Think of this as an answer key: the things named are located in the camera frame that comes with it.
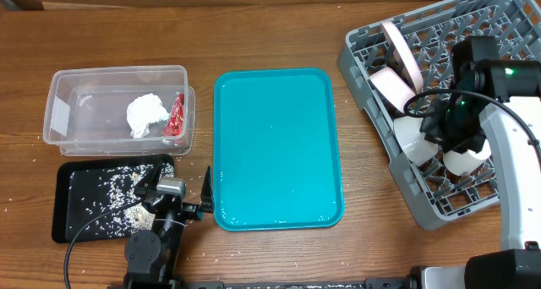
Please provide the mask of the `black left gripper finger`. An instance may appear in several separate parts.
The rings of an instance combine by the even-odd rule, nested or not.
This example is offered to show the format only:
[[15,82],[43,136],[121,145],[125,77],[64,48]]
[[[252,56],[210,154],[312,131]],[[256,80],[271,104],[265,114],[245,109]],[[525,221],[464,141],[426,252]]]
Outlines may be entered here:
[[205,172],[205,179],[200,193],[200,206],[201,210],[205,213],[214,212],[214,203],[212,198],[212,180],[211,180],[211,166],[207,166]]
[[134,195],[146,196],[151,190],[156,190],[160,180],[162,161],[158,161],[135,185]]

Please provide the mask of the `cream white cup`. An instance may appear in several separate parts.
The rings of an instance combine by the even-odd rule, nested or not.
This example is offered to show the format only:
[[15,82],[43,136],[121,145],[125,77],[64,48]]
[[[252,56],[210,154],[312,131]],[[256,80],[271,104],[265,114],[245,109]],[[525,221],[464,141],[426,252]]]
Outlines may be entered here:
[[479,152],[467,150],[458,153],[453,150],[443,155],[443,162],[446,169],[454,175],[461,176],[470,174],[481,166],[491,156],[489,141],[485,140],[483,148]]

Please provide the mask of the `grey bowl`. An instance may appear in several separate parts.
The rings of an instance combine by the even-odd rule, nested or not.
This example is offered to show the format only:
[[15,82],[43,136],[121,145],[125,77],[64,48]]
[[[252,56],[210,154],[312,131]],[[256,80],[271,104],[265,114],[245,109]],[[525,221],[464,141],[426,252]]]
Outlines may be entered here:
[[425,139],[420,131],[422,118],[399,117],[394,120],[393,129],[396,140],[410,162],[422,166],[438,153],[438,145]]

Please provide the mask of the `red foil snack wrapper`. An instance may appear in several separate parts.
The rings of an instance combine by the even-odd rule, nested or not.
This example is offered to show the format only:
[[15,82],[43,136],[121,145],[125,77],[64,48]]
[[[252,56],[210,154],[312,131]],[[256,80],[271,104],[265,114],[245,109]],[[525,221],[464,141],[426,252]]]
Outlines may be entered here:
[[180,94],[172,107],[170,117],[163,130],[164,136],[178,136],[183,131],[185,95]]

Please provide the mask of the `white tissue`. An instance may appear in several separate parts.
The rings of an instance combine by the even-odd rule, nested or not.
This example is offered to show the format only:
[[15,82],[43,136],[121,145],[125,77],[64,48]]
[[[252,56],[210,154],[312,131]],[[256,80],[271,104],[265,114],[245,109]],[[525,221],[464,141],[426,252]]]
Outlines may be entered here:
[[134,139],[145,137],[150,133],[151,124],[166,121],[170,117],[160,97],[153,93],[136,98],[128,105],[126,113],[130,135]]

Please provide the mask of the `small pink rice bowl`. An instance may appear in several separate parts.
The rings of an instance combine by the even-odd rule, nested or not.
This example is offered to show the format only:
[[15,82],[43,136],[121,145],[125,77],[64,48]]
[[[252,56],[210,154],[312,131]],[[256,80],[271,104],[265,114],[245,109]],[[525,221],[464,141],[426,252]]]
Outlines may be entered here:
[[416,95],[392,68],[382,68],[369,78],[374,87],[401,113],[404,113],[406,103]]

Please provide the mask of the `large pink plate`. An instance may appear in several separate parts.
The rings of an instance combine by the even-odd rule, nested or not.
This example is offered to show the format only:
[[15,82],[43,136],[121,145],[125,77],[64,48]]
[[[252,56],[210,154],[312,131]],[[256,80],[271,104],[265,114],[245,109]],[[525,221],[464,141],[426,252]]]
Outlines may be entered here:
[[390,21],[383,21],[381,23],[381,29],[388,43],[394,46],[393,55],[403,66],[402,72],[405,74],[408,83],[417,93],[420,92],[424,86],[424,79],[418,63],[402,33]]

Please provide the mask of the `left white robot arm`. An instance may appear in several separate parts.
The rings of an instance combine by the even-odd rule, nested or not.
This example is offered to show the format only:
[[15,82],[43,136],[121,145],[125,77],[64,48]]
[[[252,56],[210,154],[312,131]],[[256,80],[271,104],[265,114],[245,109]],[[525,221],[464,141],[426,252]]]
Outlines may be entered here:
[[141,205],[154,216],[150,230],[139,230],[128,239],[124,255],[128,262],[124,288],[188,288],[175,267],[188,221],[200,221],[212,213],[211,169],[208,167],[201,188],[200,203],[184,200],[185,181],[163,177],[161,164],[148,171],[134,186]]

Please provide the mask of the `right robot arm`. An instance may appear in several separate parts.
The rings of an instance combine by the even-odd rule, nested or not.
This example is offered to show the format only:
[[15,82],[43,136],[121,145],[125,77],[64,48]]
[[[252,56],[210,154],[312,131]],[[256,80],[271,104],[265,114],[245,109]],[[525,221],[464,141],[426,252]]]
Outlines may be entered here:
[[493,36],[451,49],[448,101],[433,99],[421,132],[444,152],[489,144],[502,215],[501,249],[463,266],[425,267],[423,288],[540,286],[540,63],[503,60]]

